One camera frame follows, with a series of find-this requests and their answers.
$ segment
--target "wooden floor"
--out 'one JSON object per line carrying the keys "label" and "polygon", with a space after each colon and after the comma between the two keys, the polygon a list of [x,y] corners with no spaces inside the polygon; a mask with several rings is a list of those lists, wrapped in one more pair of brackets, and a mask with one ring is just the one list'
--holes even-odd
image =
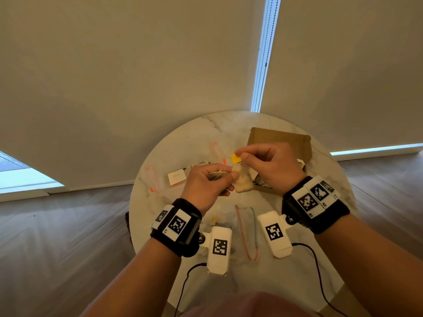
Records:
{"label": "wooden floor", "polygon": [[[423,154],[340,164],[361,218],[423,259]],[[78,316],[134,256],[131,189],[0,203],[0,316]]]}

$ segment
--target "hand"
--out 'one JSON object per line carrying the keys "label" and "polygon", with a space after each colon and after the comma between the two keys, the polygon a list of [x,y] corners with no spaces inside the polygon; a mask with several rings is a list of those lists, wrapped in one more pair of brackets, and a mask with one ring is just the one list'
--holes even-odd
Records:
{"label": "hand", "polygon": [[[224,171],[228,174],[221,179],[210,181],[210,172]],[[229,196],[234,191],[232,185],[239,173],[224,164],[207,164],[191,169],[181,198],[191,202],[204,216],[216,202],[218,196]]]}
{"label": "hand", "polygon": [[235,154],[280,194],[288,192],[306,177],[286,142],[251,144],[236,150]]}

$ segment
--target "person's left arm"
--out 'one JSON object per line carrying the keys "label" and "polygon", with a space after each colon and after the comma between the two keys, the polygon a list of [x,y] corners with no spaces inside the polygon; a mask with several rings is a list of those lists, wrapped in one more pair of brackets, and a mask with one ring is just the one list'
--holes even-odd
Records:
{"label": "person's left arm", "polygon": [[[215,171],[229,172],[229,175],[209,181],[209,173]],[[234,190],[232,183],[238,173],[231,171],[231,167],[223,164],[192,168],[181,198],[193,204],[204,216],[218,196],[229,196],[229,191]],[[160,317],[180,265],[181,257],[156,239],[148,239],[81,317]]]}

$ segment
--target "yellow tag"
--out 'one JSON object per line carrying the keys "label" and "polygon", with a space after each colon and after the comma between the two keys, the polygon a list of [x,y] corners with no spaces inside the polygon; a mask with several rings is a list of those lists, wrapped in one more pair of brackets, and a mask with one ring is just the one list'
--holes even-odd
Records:
{"label": "yellow tag", "polygon": [[232,162],[234,163],[234,164],[237,164],[237,163],[239,163],[239,162],[241,162],[242,160],[241,160],[241,157],[238,157],[237,155],[235,155],[235,154],[233,154],[233,155],[231,155],[230,156],[230,159],[232,160]]}

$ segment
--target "person's right arm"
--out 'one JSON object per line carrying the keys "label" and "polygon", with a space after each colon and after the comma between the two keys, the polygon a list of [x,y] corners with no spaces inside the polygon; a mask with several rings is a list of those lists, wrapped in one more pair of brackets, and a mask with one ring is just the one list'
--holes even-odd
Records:
{"label": "person's right arm", "polygon": [[[305,178],[289,144],[253,144],[235,152],[281,195]],[[423,316],[423,261],[353,215],[315,238],[372,316]]]}

